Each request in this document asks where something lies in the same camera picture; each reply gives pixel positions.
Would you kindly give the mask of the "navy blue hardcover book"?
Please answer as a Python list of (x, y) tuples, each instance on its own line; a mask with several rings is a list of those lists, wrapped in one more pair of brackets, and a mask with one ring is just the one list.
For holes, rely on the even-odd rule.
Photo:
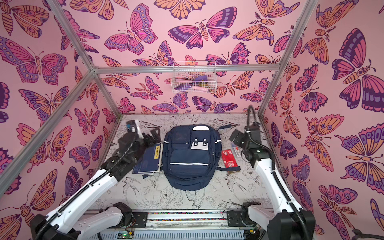
[(163, 144), (159, 143), (147, 148), (132, 173), (136, 175), (151, 175), (158, 173), (162, 166)]

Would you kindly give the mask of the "navy blue backpack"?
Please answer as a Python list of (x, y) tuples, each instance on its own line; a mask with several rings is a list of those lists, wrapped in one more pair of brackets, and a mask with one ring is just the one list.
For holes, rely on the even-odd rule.
[(219, 167), (222, 153), (220, 130), (208, 125), (172, 128), (163, 141), (163, 172), (170, 185), (182, 191), (198, 191), (209, 185), (217, 171), (234, 172), (240, 167)]

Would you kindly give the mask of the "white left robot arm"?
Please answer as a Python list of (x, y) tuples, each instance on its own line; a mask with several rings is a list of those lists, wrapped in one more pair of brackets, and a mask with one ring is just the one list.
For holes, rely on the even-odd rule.
[(110, 227), (130, 226), (133, 223), (132, 209), (122, 202), (85, 220), (80, 218), (101, 195), (134, 169), (146, 149), (160, 141), (159, 128), (145, 134), (137, 123), (127, 122), (127, 133), (119, 139), (118, 152), (63, 204), (47, 215), (37, 215), (31, 220), (33, 239), (85, 240)]

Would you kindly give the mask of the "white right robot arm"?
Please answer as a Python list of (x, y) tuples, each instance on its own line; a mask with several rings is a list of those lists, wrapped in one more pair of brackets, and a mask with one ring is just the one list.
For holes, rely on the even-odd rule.
[(252, 232), (263, 230), (259, 239), (267, 234), (270, 240), (312, 240), (316, 226), (314, 214), (293, 197), (276, 167), (274, 153), (262, 144), (260, 124), (252, 123), (251, 119), (257, 119), (253, 106), (248, 107), (244, 131), (234, 131), (230, 141), (242, 149), (242, 154), (261, 178), (273, 210), (266, 210), (257, 202), (245, 202), (238, 211), (226, 212), (228, 224), (249, 228), (246, 239)]

